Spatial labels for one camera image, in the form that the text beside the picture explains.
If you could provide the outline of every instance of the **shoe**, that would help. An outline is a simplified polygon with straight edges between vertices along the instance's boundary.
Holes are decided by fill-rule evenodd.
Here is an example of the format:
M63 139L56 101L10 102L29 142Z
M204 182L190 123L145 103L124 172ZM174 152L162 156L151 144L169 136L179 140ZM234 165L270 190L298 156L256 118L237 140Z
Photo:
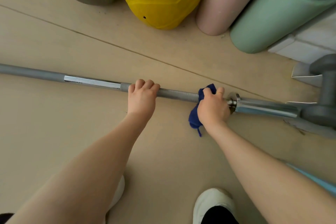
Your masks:
M205 213L214 206L223 206L235 216L235 203L231 195L223 189L212 188L197 198L192 223L201 224Z
M110 206L108 207L109 210L119 201L119 199L121 198L121 196L124 193L124 189L125 189L125 178L124 176L121 177L117 190L114 193L112 202L110 204ZM102 224L106 224L106 217L104 218L104 221L102 222Z

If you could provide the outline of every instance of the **beige floor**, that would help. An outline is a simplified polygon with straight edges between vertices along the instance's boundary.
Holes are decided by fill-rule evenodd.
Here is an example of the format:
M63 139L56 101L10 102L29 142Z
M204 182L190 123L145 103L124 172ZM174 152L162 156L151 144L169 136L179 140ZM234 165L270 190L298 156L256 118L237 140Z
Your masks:
M191 15L175 30L143 25L124 0L0 0L0 63L120 82L153 79L197 92L209 83L253 98L314 101L318 90L290 79L294 61L250 55L229 34L211 37ZM0 212L15 212L62 164L125 115L126 94L0 75ZM197 196L229 190L241 223L265 223L213 140L187 122L194 104L158 99L130 156L126 189L110 223L191 223ZM234 115L229 125L271 155L336 183L336 141L282 120Z

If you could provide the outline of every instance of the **blue towel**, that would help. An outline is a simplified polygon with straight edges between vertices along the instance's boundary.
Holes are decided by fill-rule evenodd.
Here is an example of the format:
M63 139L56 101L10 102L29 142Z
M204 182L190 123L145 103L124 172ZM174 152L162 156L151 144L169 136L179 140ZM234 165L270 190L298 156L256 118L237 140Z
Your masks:
M214 84L210 84L208 85L206 88L210 88L212 94L216 94L216 87L214 86ZM199 89L198 91L198 103L195 106L195 108L193 110L191 110L190 115L189 115L189 123L190 126L192 128L197 129L199 136L201 137L202 134L200 132L200 126L202 126L203 124L200 122L200 120L198 119L198 115L197 115L197 107L200 104L200 101L202 99L204 99L204 93L203 93L204 89Z

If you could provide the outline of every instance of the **leg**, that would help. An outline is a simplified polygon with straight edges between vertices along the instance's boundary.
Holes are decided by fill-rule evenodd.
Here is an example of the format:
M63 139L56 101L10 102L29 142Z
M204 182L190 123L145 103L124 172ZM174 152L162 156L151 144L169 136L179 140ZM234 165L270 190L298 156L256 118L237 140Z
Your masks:
M238 224L235 204L229 193L221 189L208 189L197 199L193 224Z

